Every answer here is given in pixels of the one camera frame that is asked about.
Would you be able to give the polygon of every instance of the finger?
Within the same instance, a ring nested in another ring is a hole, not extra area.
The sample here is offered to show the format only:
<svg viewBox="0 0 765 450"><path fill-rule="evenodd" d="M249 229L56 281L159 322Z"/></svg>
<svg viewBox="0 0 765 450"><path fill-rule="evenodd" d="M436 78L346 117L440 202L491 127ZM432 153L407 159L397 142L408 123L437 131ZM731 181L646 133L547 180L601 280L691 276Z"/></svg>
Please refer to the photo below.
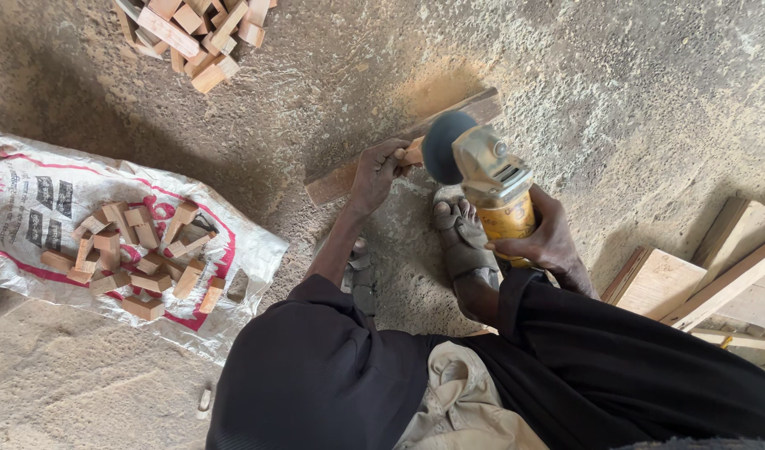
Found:
<svg viewBox="0 0 765 450"><path fill-rule="evenodd" d="M382 164L383 168L380 169L380 172L388 175L390 179L394 179L394 169L399 165L399 160L404 157L405 150L401 148L396 149L391 156L386 158L385 162Z"/></svg>

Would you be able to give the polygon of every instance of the right hand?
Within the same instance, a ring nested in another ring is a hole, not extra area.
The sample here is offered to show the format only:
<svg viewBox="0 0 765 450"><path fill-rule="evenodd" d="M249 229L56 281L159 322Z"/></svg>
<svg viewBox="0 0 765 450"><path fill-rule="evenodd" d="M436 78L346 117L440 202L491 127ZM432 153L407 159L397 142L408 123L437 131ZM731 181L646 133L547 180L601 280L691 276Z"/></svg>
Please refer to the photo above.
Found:
<svg viewBox="0 0 765 450"><path fill-rule="evenodd" d="M540 219L535 232L520 240L492 240L486 248L503 255L527 258L552 273L563 274L578 268L582 261L571 238L563 205L537 184L530 188L530 198L536 219Z"/></svg>

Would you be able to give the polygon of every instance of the wooden stick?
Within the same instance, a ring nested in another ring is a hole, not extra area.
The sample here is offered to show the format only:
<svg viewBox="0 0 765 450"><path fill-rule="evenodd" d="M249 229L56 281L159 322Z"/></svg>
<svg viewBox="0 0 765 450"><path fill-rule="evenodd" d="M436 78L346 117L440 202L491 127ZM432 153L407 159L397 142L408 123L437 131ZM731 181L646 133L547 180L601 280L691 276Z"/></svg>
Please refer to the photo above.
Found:
<svg viewBox="0 0 765 450"><path fill-rule="evenodd" d="M664 317L661 322L690 331L765 275L765 243Z"/></svg>

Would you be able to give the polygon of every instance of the black pants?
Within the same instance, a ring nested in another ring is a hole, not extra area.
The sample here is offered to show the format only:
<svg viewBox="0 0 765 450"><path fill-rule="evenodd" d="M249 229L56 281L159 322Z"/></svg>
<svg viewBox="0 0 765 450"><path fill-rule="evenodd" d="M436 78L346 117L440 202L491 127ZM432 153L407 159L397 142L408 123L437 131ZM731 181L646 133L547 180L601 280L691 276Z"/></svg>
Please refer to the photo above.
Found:
<svg viewBox="0 0 765 450"><path fill-rule="evenodd" d="M504 407L549 448L765 440L765 372L640 315L559 290L535 271L500 287L500 335L369 329L351 295L314 275L238 335L218 382L207 447L388 450L450 340L486 364Z"/></svg>

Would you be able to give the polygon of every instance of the yellow angle grinder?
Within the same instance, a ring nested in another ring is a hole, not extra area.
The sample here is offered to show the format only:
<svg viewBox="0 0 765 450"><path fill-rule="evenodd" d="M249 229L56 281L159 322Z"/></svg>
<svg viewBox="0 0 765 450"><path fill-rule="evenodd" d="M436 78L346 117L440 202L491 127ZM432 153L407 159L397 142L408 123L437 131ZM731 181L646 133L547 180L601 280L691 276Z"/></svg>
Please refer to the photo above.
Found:
<svg viewBox="0 0 765 450"><path fill-rule="evenodd" d="M427 172L441 184L460 184L488 240L523 239L535 231L533 171L507 147L494 128L459 111L440 115L422 143ZM533 266L519 256L497 256L515 268Z"/></svg>

